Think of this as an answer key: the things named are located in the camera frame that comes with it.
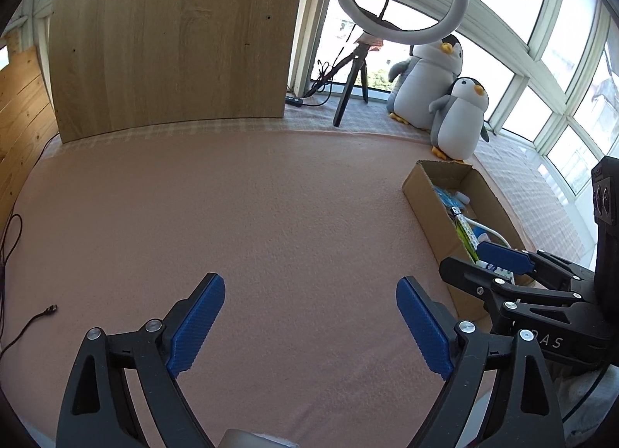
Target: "large penguin plush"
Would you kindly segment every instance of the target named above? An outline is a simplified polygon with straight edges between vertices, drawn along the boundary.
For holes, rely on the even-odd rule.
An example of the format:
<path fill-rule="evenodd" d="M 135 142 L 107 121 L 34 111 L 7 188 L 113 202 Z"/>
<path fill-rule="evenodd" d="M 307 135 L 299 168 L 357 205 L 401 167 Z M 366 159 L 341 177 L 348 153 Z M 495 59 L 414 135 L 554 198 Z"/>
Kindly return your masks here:
<path fill-rule="evenodd" d="M 458 78 L 449 93 L 432 102 L 428 117 L 433 117 L 430 140 L 432 153 L 462 161 L 475 151 L 479 136 L 490 142 L 484 127 L 484 113 L 488 109 L 488 93 L 473 78 Z"/>
<path fill-rule="evenodd" d="M 453 34 L 412 47 L 411 58 L 395 64 L 389 71 L 389 81 L 399 76 L 387 102 L 389 116 L 413 127 L 431 129 L 429 103 L 445 95 L 460 73 L 462 46 Z"/>

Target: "pink fabric surface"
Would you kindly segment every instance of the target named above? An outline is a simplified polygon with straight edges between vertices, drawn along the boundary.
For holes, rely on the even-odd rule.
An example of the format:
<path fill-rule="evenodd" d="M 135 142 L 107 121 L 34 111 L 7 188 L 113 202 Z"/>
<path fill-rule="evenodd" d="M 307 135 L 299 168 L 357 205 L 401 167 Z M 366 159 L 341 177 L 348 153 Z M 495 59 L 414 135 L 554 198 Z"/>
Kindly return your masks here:
<path fill-rule="evenodd" d="M 135 330 L 218 272 L 224 308 L 178 380 L 214 443 L 234 427 L 302 448 L 406 446 L 443 382 L 397 310 L 397 280 L 415 275 L 454 310 L 401 190 L 419 158 L 432 158 L 428 146 L 408 140 L 302 132 L 44 158 L 15 208 L 24 232 L 4 341 L 46 306 L 58 313 L 3 358 L 7 397 L 54 437 L 85 332 Z"/>

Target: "metal screw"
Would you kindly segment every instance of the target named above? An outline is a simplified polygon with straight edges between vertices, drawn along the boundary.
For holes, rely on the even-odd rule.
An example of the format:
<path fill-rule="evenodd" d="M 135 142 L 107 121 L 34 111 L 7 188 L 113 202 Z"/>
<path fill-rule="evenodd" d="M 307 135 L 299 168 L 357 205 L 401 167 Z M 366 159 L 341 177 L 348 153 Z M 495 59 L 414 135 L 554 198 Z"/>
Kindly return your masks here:
<path fill-rule="evenodd" d="M 463 333 L 473 333 L 475 332 L 475 324 L 469 322 L 468 320 L 463 320 L 458 327 Z"/>
<path fill-rule="evenodd" d="M 523 329 L 522 331 L 520 331 L 520 337 L 525 341 L 525 342 L 532 342 L 533 339 L 535 338 L 535 336 L 533 335 L 533 333 L 531 331 L 529 331 L 528 329 Z"/>
<path fill-rule="evenodd" d="M 159 331 L 162 325 L 162 322 L 158 318 L 154 318 L 146 323 L 146 330 L 149 333 L 154 333 L 155 331 Z"/>
<path fill-rule="evenodd" d="M 96 340 L 100 336 L 101 330 L 98 327 L 94 327 L 86 333 L 86 338 L 88 338 L 89 340 Z"/>

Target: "orange foot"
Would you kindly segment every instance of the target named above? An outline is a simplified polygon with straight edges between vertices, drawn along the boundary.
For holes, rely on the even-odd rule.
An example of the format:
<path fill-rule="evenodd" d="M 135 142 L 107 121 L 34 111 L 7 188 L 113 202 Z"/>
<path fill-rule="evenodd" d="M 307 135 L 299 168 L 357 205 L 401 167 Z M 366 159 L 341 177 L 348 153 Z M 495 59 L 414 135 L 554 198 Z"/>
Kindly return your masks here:
<path fill-rule="evenodd" d="M 447 160 L 447 155 L 444 154 L 444 152 L 442 152 L 437 147 L 433 147 L 432 148 L 432 154 L 434 154 L 435 156 L 439 157 L 441 160 Z"/>
<path fill-rule="evenodd" d="M 400 123 L 403 123 L 405 125 L 409 125 L 410 123 L 408 121 L 406 121 L 404 118 L 401 118 L 401 116 L 398 116 L 395 113 L 389 113 L 389 118 L 391 118 L 392 120 L 395 121 L 399 121 Z"/>

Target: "yellow beak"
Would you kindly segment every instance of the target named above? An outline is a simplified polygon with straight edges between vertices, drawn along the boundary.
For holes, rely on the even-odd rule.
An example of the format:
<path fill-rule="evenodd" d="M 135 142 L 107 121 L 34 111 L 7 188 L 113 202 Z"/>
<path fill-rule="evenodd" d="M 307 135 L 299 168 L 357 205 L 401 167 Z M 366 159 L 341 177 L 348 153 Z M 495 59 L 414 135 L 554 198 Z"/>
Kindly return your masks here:
<path fill-rule="evenodd" d="M 451 55 L 452 53 L 454 53 L 454 47 L 451 46 L 450 43 L 443 43 L 441 45 L 441 50 L 447 53 L 447 55 Z"/>

